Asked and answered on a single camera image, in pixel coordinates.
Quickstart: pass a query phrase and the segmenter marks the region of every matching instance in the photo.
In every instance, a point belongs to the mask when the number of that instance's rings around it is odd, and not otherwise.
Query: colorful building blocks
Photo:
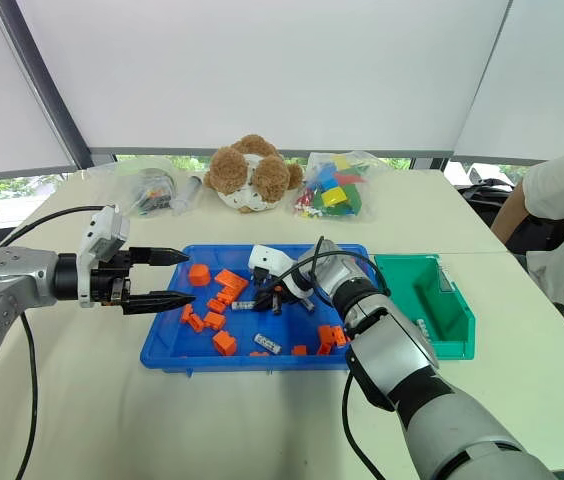
[[[329,353],[331,353],[331,345],[322,344],[320,348],[318,348],[316,355],[328,355]]]
[[[318,336],[322,345],[333,345],[335,338],[333,338],[333,329],[331,325],[320,325],[318,327]]]
[[[203,263],[191,265],[189,269],[189,283],[194,287],[206,287],[211,283],[211,273],[209,267]]]
[[[206,306],[209,307],[209,310],[215,313],[223,313],[226,308],[226,304],[222,303],[217,298],[211,298],[208,302],[206,302]]]
[[[231,287],[224,287],[215,297],[226,305],[231,305],[237,300],[237,298],[242,293],[240,290],[236,290]]]
[[[356,215],[360,213],[360,209],[362,208],[362,199],[360,198],[360,192],[357,187],[353,184],[343,185],[342,190],[344,190],[344,193],[346,194],[346,203],[351,210],[353,210],[353,213]]]
[[[193,313],[193,305],[187,303],[182,307],[182,315],[180,316],[180,322],[186,323],[189,320],[189,316]]]
[[[320,325],[318,336],[320,337],[320,348],[318,348],[316,355],[328,355],[331,353],[331,347],[335,344],[331,325]]]
[[[342,327],[332,327],[331,332],[333,333],[333,340],[338,347],[343,347],[346,345],[346,336],[344,335],[344,330]]]
[[[291,355],[306,355],[307,354],[307,349],[306,349],[306,345],[296,345],[291,349]]]
[[[213,346],[218,352],[225,356],[233,355],[238,349],[238,343],[235,337],[229,335],[229,332],[226,330],[220,330],[213,335]]]
[[[338,181],[338,185],[350,185],[352,183],[364,183],[364,179],[359,175],[335,173],[333,174],[335,179]]]
[[[226,317],[219,313],[209,312],[204,317],[204,326],[212,328],[215,331],[220,330],[226,323]]]
[[[233,290],[242,293],[242,291],[249,286],[249,281],[236,275],[235,273],[227,270],[226,268],[222,270],[215,276],[215,281],[220,285],[232,288]]]
[[[187,303],[182,308],[182,315],[180,316],[180,322],[188,323],[191,325],[191,328],[196,332],[200,333],[204,330],[204,322],[200,319],[198,315],[193,313],[193,306],[190,303]]]
[[[328,182],[333,178],[333,174],[336,172],[337,168],[334,163],[325,163],[320,168],[315,180],[310,185],[310,188],[321,185],[322,183]]]
[[[191,328],[193,328],[196,333],[200,333],[202,330],[204,330],[204,322],[202,321],[200,316],[196,315],[195,313],[189,315],[187,322],[189,325],[191,325]]]
[[[333,162],[335,163],[335,168],[338,170],[346,170],[351,168],[351,165],[346,160],[346,155],[333,155]]]
[[[331,207],[337,205],[338,203],[346,202],[346,193],[342,187],[335,187],[322,193],[322,202],[324,206]]]
[[[336,188],[338,186],[338,181],[335,177],[329,177],[326,180],[320,182],[320,190],[326,192],[327,190],[331,190],[332,188]]]

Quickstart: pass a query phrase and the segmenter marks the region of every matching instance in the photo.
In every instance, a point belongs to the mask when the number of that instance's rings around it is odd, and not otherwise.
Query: yellow block
[[[351,168],[349,162],[346,161],[346,155],[342,154],[335,154],[332,156],[333,162],[335,163],[335,168],[338,170],[346,170],[347,168]]]
[[[345,202],[346,200],[346,193],[342,187],[331,188],[322,194],[322,201],[324,202],[325,207],[337,205],[338,203]]]

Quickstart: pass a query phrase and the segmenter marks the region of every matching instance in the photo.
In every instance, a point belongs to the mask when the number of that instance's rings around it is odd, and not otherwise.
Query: green block
[[[313,208],[322,210],[324,208],[324,201],[322,200],[322,194],[316,193],[313,196]]]
[[[354,214],[360,213],[362,208],[362,199],[360,198],[360,192],[354,184],[343,185],[342,190],[346,193],[347,203],[353,210]]]
[[[324,211],[325,215],[330,215],[332,217],[342,217],[344,215],[351,215],[353,211],[347,203],[340,203],[333,207],[327,207]]]

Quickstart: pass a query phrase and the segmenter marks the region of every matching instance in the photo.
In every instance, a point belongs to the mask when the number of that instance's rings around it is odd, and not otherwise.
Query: green plastic bin
[[[413,323],[424,320],[438,358],[471,360],[475,316],[438,259],[437,255],[375,255],[391,299]]]

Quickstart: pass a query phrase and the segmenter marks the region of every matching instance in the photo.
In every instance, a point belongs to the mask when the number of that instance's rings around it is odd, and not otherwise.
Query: cable
[[[353,381],[353,374],[349,372],[349,376],[346,377],[346,383],[344,384],[344,392],[342,393],[342,426],[344,427],[344,435],[346,439],[349,441],[349,445],[358,456],[358,458],[362,461],[364,466],[369,469],[369,471],[373,474],[373,476],[378,480],[386,480],[384,476],[380,473],[377,467],[373,464],[369,457],[365,455],[362,449],[359,447],[355,438],[353,438],[353,434],[351,433],[351,429],[349,428],[349,390],[351,389],[351,382]]]
[[[29,428],[29,440],[26,443],[26,450],[24,452],[24,457],[22,457],[22,463],[20,464],[18,474],[15,477],[16,480],[20,480],[22,478],[24,471],[26,470],[26,466],[29,463],[29,457],[31,456],[31,451],[33,450],[33,442],[35,441],[35,430],[37,429],[38,423],[38,371],[35,364],[35,343],[33,342],[33,333],[31,332],[29,320],[26,318],[26,314],[24,312],[20,315],[20,320],[22,320],[26,340],[29,344],[29,363],[31,364],[31,426]]]
[[[29,233],[31,230],[33,230],[38,225],[41,225],[44,222],[48,222],[49,220],[53,220],[54,218],[61,217],[63,215],[68,215],[69,213],[91,212],[91,211],[102,210],[103,208],[104,208],[104,205],[85,205],[83,207],[67,208],[66,210],[60,210],[59,212],[52,213],[50,215],[47,215],[45,217],[42,217],[42,218],[36,220],[33,223],[29,223],[28,225],[23,226],[20,230],[17,230],[16,232],[14,232],[10,237],[5,238],[2,241],[2,243],[0,243],[0,247],[8,247],[13,242],[15,242],[18,238],[20,238],[21,236]]]
[[[88,211],[99,211],[104,208],[103,205],[85,205],[82,207],[67,208],[65,210],[60,210],[59,212],[46,215],[33,223],[25,225],[20,230],[13,233],[10,237],[7,237],[0,243],[0,247],[7,247],[11,245],[15,240],[26,235],[28,232],[36,228],[37,226],[53,220],[54,218],[61,217],[63,215],[68,215],[69,213],[76,212],[88,212]],[[37,420],[38,420],[38,373],[35,361],[35,342],[33,340],[33,333],[31,332],[31,327],[26,314],[22,312],[20,315],[22,320],[22,327],[24,327],[24,333],[26,334],[26,340],[29,345],[29,363],[31,365],[31,425],[29,428],[29,438],[26,444],[26,450],[24,452],[24,457],[22,457],[22,463],[20,464],[20,469],[18,470],[16,480],[20,480],[24,475],[26,467],[29,463],[29,458],[31,457],[31,452],[33,450],[33,443],[35,442],[35,432],[37,430]]]
[[[313,285],[313,292],[315,296],[320,299],[320,301],[325,304],[327,307],[331,307],[331,302],[329,302],[322,292],[320,291],[320,286],[317,283],[317,277],[315,276],[315,267],[318,264],[318,253],[320,253],[320,247],[322,246],[322,241],[324,240],[324,235],[320,235],[318,239],[318,243],[315,244],[315,252],[313,253],[313,262],[311,262],[311,270],[309,271],[309,278],[311,279],[311,284]]]

